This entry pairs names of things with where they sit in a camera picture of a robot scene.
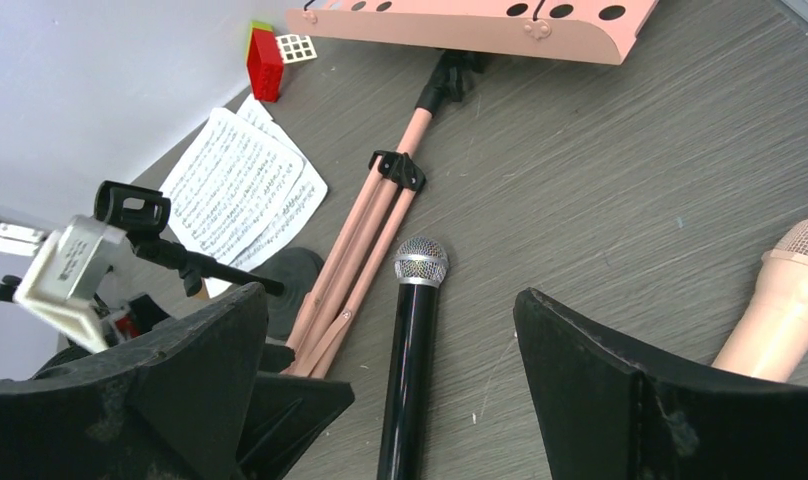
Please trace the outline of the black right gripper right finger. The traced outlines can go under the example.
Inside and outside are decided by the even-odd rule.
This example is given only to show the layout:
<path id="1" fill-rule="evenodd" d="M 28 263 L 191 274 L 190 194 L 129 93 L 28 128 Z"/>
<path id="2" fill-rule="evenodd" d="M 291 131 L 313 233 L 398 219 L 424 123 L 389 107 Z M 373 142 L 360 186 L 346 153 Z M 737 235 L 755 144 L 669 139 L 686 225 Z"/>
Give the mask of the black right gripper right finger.
<path id="1" fill-rule="evenodd" d="M 513 318 L 555 479 L 808 479 L 808 387 L 702 365 L 521 291 Z"/>

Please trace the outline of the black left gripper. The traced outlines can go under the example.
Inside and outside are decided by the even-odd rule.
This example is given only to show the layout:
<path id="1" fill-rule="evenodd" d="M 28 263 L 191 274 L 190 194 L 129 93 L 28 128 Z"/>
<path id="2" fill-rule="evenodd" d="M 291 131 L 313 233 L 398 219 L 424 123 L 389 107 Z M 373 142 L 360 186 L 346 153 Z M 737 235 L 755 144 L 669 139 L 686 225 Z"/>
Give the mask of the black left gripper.
<path id="1" fill-rule="evenodd" d="M 92 308 L 109 347 L 146 334 L 171 317 L 147 293 L 116 307 L 94 294 Z M 284 478 L 355 400 L 347 382 L 285 374 L 294 359 L 295 352 L 285 345 L 266 344 L 263 348 L 237 447 L 238 479 Z"/>

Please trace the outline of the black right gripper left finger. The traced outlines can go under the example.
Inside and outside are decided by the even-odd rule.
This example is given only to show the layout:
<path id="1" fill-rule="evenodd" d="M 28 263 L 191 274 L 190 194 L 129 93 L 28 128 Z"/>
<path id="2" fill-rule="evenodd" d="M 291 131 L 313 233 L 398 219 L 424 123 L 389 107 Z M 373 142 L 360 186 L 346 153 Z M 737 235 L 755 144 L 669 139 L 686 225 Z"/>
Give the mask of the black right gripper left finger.
<path id="1" fill-rule="evenodd" d="M 230 479 L 266 335 L 262 286 L 106 351 L 0 380 L 0 479 Z"/>

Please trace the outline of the black handheld microphone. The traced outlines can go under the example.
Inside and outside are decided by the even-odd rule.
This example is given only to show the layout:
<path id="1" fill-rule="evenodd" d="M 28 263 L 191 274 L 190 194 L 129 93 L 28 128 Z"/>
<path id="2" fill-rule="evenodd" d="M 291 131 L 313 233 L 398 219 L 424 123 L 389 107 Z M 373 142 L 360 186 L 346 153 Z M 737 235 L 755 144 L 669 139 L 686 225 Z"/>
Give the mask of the black handheld microphone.
<path id="1" fill-rule="evenodd" d="M 412 237 L 394 255 L 398 298 L 376 477 L 419 479 L 427 426 L 444 247 Z"/>

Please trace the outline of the pink foam microphone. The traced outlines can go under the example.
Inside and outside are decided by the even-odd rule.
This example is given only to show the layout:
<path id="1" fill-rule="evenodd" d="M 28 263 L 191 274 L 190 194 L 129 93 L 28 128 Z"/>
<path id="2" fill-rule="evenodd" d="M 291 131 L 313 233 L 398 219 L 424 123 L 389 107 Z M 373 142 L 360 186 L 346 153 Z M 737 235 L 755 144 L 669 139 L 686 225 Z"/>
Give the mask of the pink foam microphone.
<path id="1" fill-rule="evenodd" d="M 712 363 L 785 382 L 808 351 L 808 219 L 762 255 L 753 296 Z"/>

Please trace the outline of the pink music stand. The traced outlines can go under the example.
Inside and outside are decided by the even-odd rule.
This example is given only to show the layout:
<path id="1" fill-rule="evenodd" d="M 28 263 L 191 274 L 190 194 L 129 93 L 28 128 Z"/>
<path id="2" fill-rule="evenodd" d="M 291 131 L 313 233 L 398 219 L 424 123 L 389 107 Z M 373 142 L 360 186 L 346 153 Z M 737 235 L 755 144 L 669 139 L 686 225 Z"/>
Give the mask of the pink music stand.
<path id="1" fill-rule="evenodd" d="M 425 184 L 414 154 L 442 105 L 464 96 L 464 76 L 488 54 L 623 63 L 655 8 L 639 1 L 325 1 L 287 11 L 296 34 L 434 47 L 440 58 L 398 146 L 377 151 L 369 173 L 287 344 L 291 375 L 328 372 L 363 300 Z"/>

